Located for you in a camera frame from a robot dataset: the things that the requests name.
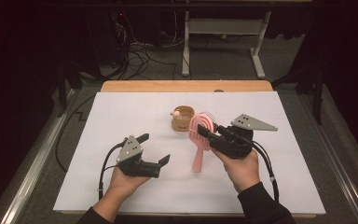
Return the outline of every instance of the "desk leg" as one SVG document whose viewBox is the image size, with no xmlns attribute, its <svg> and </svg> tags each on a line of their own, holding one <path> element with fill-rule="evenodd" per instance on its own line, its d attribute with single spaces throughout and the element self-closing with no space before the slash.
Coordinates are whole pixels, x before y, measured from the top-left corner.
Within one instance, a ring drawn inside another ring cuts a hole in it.
<svg viewBox="0 0 358 224">
<path fill-rule="evenodd" d="M 263 67 L 261 66 L 260 58 L 258 57 L 258 52 L 260 51 L 261 44 L 263 43 L 264 35 L 265 35 L 267 27 L 269 25 L 270 15 L 271 15 L 270 11 L 266 12 L 266 14 L 264 16 L 263 24 L 261 25 L 260 32 L 258 34 L 257 44 L 256 44 L 255 48 L 250 49 L 251 55 L 252 55 L 252 60 L 255 65 L 255 71 L 257 72 L 257 76 L 260 79 L 266 78 L 266 74 L 264 74 Z"/>
<path fill-rule="evenodd" d="M 188 20 L 189 20 L 189 12 L 186 12 L 185 17 L 185 48 L 183 50 L 183 59 L 182 59 L 182 76 L 187 77 L 190 75 L 190 49 L 188 47 Z"/>
</svg>

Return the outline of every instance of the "table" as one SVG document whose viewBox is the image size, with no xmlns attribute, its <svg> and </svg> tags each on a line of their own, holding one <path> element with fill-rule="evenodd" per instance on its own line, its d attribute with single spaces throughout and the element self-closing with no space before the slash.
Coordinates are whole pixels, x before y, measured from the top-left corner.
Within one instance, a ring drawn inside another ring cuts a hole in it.
<svg viewBox="0 0 358 224">
<path fill-rule="evenodd" d="M 312 2 L 312 0 L 214 0 L 213 2 Z M 190 18 L 190 13 L 187 11 L 185 16 L 185 45 L 182 60 L 182 75 L 188 76 L 190 74 L 190 49 L 188 47 L 189 34 L 217 34 L 217 35 L 257 35 L 257 42 L 254 48 L 250 48 L 250 53 L 255 66 L 257 77 L 260 79 L 266 78 L 266 75 L 261 65 L 258 53 L 264 39 L 267 27 L 269 25 L 269 17 L 271 11 L 266 11 L 264 18 L 258 20 L 232 20 L 232 19 L 197 19 Z"/>
<path fill-rule="evenodd" d="M 178 133 L 171 129 L 172 117 L 169 115 L 169 110 L 174 109 L 173 105 L 185 101 L 195 105 L 193 107 L 196 112 L 200 112 L 200 108 L 218 107 L 212 112 L 222 123 L 229 122 L 231 114 L 238 112 L 235 110 L 242 111 L 247 105 L 260 105 L 261 108 L 251 106 L 247 111 L 252 114 L 263 110 L 264 113 L 257 114 L 257 116 L 266 122 L 271 121 L 274 125 L 277 124 L 280 130 L 276 133 L 283 134 L 285 141 L 272 132 L 256 133 L 254 139 L 256 141 L 257 139 L 275 139 L 276 142 L 259 142 L 265 148 L 287 143 L 285 147 L 276 146 L 279 150 L 268 152 L 278 185 L 281 185 L 282 204 L 294 211 L 295 217 L 314 217 L 324 214 L 320 197 L 287 118 L 285 119 L 279 97 L 275 93 L 269 83 L 264 80 L 106 82 L 94 101 L 54 210 L 64 213 L 86 211 L 98 200 L 97 179 L 107 150 L 117 141 L 122 141 L 122 137 L 128 133 L 140 135 L 150 131 L 150 139 L 143 143 L 145 149 L 143 159 L 155 162 L 169 152 L 171 160 L 161 169 L 158 180 L 153 179 L 147 182 L 123 203 L 119 210 L 120 214 L 243 216 L 241 206 L 236 200 L 236 192 L 215 156 L 205 153 L 202 172 L 199 174 L 191 172 L 191 163 L 195 153 L 192 149 L 194 145 L 188 140 L 186 133 Z M 226 106 L 211 105 L 211 99 L 216 104 Z M 267 110 L 267 107 L 272 106 L 274 110 Z M 143 119 L 145 122 L 140 121 L 139 114 L 131 112 L 137 109 L 141 109 L 142 115 L 150 119 Z M 117 156 L 114 154 L 115 152 L 112 154 L 112 160 Z M 264 180 L 268 193 L 271 194 L 272 187 L 268 182 L 267 171 L 265 166 L 260 164 L 260 176 Z M 109 174 L 105 174 L 105 177 L 104 182 L 107 183 Z M 191 198 L 192 203 L 186 203 L 186 200 L 183 200 L 184 196 Z"/>
</svg>

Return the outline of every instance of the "person's right hand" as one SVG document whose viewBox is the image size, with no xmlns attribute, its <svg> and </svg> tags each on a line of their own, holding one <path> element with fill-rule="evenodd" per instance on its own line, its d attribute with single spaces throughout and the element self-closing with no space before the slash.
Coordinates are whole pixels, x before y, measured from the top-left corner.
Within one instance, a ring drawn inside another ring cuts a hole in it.
<svg viewBox="0 0 358 224">
<path fill-rule="evenodd" d="M 260 182 L 258 157 L 254 149 L 243 159 L 231 159 L 214 148 L 212 152 L 223 162 L 228 177 L 238 193 Z"/>
</svg>

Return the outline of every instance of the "gray floor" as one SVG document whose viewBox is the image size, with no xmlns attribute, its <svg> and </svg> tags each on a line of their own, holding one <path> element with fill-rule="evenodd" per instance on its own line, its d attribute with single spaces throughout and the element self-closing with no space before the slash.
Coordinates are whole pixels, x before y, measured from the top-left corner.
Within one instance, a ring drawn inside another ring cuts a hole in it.
<svg viewBox="0 0 358 224">
<path fill-rule="evenodd" d="M 302 37 L 285 40 L 281 37 L 266 39 L 260 51 L 267 80 L 272 81 L 284 76 L 296 56 Z M 207 48 L 203 37 L 191 38 L 190 53 L 192 79 L 257 79 L 248 49 L 255 43 L 254 37 L 244 37 L 237 42 L 228 43 L 209 39 Z M 142 77 L 133 79 L 190 79 L 181 76 L 182 47 L 156 49 L 147 48 L 148 55 L 157 61 L 149 61 Z M 140 64 L 134 58 L 132 64 Z M 126 77 L 134 73 L 129 69 Z M 103 66 L 103 72 L 111 68 Z M 279 93 L 285 112 L 294 130 L 297 142 L 310 168 L 310 173 L 326 209 L 326 215 L 316 218 L 297 218 L 297 223 L 358 223 L 358 145 L 346 126 L 345 120 L 335 107 L 334 100 L 324 87 L 322 107 L 323 125 L 315 124 L 310 114 L 312 96 L 297 95 L 295 84 L 283 84 L 276 91 Z M 77 106 L 95 94 L 101 83 L 85 82 L 84 88 L 72 97 L 72 104 L 66 111 L 73 113 Z M 82 133 L 85 120 L 90 112 L 92 99 L 78 108 L 68 123 L 63 127 L 62 137 L 57 149 L 64 167 L 68 167 L 77 141 Z M 58 108 L 56 107 L 45 129 L 30 150 L 12 183 L 2 195 L 0 201 L 0 223 L 19 190 L 24 177 L 31 167 L 40 148 L 46 144 L 46 136 L 54 125 Z M 17 223 L 75 223 L 79 216 L 63 215 L 52 211 L 60 190 L 65 172 L 58 165 L 54 149 L 38 178 L 34 190 L 18 217 Z M 117 223 L 243 223 L 241 218 L 184 218 L 184 217 L 118 217 Z"/>
</svg>

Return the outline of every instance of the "black sleeve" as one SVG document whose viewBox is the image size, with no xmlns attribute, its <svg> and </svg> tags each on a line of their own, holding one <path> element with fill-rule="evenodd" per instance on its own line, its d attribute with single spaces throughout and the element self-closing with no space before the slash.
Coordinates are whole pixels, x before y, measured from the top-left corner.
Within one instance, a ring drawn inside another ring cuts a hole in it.
<svg viewBox="0 0 358 224">
<path fill-rule="evenodd" d="M 92 209 L 92 207 L 81 217 L 76 224 L 112 224 Z"/>
<path fill-rule="evenodd" d="M 295 223 L 289 210 L 272 200 L 261 182 L 242 191 L 238 199 L 251 224 Z"/>
</svg>

